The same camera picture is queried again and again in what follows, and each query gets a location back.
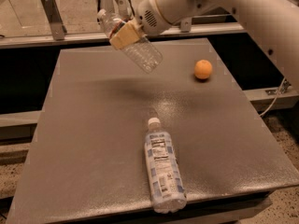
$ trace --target gray table top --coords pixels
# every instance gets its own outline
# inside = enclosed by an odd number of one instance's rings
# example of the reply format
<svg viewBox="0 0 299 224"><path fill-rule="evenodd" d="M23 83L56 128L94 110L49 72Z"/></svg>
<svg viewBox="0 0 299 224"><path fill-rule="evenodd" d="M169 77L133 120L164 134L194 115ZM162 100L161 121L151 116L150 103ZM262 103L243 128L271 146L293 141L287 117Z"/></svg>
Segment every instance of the gray table top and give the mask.
<svg viewBox="0 0 299 224"><path fill-rule="evenodd" d="M172 135L188 203L299 185L206 39L155 46L164 61L150 75L112 47L62 50L7 223L151 209L143 153L151 109ZM206 82L193 76L201 59L213 64Z"/></svg>

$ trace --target white bottle cap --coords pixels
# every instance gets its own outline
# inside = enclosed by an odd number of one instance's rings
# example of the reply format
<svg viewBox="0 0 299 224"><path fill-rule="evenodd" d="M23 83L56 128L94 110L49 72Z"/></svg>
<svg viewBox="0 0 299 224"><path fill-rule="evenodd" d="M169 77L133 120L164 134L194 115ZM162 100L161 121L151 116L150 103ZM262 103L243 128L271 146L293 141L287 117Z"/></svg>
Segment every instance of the white bottle cap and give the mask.
<svg viewBox="0 0 299 224"><path fill-rule="evenodd" d="M98 20L101 20L104 14L106 14L106 11L105 11L104 9L101 9L101 10L97 13L97 18L98 18Z"/></svg>
<svg viewBox="0 0 299 224"><path fill-rule="evenodd" d="M150 118L148 125L151 125L152 123L161 123L158 118Z"/></svg>

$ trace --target plastic bottle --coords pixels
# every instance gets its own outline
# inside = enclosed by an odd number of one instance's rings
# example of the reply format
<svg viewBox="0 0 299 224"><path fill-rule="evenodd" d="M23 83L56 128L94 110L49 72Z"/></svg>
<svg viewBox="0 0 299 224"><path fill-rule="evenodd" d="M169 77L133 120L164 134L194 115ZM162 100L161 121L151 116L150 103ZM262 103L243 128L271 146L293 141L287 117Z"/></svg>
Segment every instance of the plastic bottle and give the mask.
<svg viewBox="0 0 299 224"><path fill-rule="evenodd" d="M111 39L127 22L119 14L108 13L101 9L98 19L106 36ZM138 64L146 73L150 73L163 59L162 54L142 36L135 43L121 49L133 62Z"/></svg>
<svg viewBox="0 0 299 224"><path fill-rule="evenodd" d="M162 129L158 118L149 119L145 157L151 200L157 213L176 212L186 205L178 164L170 134Z"/></svg>

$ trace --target barcode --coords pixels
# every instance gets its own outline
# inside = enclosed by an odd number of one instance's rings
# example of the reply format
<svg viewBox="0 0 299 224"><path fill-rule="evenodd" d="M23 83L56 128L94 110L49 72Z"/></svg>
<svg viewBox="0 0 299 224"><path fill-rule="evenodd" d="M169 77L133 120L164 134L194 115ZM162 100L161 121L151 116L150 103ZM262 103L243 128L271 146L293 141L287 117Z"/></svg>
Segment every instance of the barcode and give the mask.
<svg viewBox="0 0 299 224"><path fill-rule="evenodd" d="M163 176L159 177L159 183L160 183L161 191L162 192L167 191L167 186L165 184L165 178Z"/></svg>

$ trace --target orange ball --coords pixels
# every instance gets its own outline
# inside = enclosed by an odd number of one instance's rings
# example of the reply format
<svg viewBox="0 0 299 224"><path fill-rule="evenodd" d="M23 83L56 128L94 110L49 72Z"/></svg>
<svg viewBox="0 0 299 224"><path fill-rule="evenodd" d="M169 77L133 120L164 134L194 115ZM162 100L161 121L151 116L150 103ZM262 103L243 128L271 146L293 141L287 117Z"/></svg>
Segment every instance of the orange ball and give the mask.
<svg viewBox="0 0 299 224"><path fill-rule="evenodd" d="M212 74L212 64L207 60L201 60L194 67L194 74L197 78L207 79Z"/></svg>

